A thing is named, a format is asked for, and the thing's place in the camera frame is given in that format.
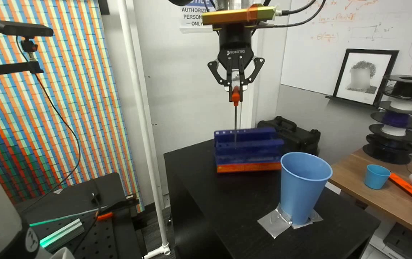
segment spool stack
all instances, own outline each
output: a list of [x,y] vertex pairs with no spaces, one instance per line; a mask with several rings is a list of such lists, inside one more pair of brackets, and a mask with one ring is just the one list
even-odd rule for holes
[[373,134],[363,150],[369,156],[391,164],[408,164],[412,153],[412,76],[385,76],[395,85],[382,90],[390,100],[379,102],[385,112],[371,114],[379,124],[369,126]]

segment orange tool handle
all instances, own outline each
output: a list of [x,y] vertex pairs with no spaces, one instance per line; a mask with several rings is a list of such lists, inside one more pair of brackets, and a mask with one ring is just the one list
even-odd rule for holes
[[104,221],[104,220],[109,219],[111,217],[113,217],[113,213],[107,213],[107,214],[104,214],[104,215],[100,215],[100,216],[97,217],[97,221]]
[[412,195],[412,185],[409,184],[408,182],[406,182],[405,180],[403,180],[401,177],[399,177],[398,175],[392,173],[389,177],[389,179],[395,183],[396,185],[398,185],[399,187],[401,187],[403,190],[405,190],[407,193],[409,193],[410,195]]
[[238,106],[238,103],[239,103],[239,87],[237,87],[237,86],[233,88],[232,102],[233,102],[233,105],[235,107]]

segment white pole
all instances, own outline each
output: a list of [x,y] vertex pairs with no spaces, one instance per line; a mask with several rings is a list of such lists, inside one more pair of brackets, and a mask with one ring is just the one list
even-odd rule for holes
[[163,247],[168,246],[168,239],[166,238],[165,223],[163,220],[163,213],[161,209],[160,197],[155,180],[155,170],[153,168],[152,147],[148,137],[147,116],[144,110],[144,103],[142,100],[142,90],[140,89],[139,72],[135,62],[135,51],[132,42],[132,34],[130,28],[129,17],[127,16],[126,0],[118,0],[118,8],[121,19],[121,28],[124,36],[124,46],[126,47],[127,60],[129,62],[129,71],[131,73],[132,88],[134,89],[135,103],[137,105],[137,112],[139,114],[140,129],[142,131],[142,140],[144,143],[145,156],[147,157],[148,174],[150,175],[150,183],[152,185],[153,199],[155,201],[155,209],[158,217],[158,224],[160,225],[161,241]]

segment robotiq logo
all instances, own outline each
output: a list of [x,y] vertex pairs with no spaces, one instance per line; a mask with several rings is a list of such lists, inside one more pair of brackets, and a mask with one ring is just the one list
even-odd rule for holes
[[244,54],[245,51],[244,49],[240,50],[227,50],[227,56],[230,56],[231,54]]

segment wooden desk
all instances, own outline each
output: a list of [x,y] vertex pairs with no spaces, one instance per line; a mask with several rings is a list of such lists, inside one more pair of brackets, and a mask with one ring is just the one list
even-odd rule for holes
[[[332,166],[330,182],[347,194],[371,205],[381,213],[412,230],[412,197],[387,181],[381,190],[373,190],[364,184],[366,166],[379,164],[403,179],[409,179],[406,165],[389,164],[374,159],[359,149]],[[412,172],[412,162],[408,165]]]

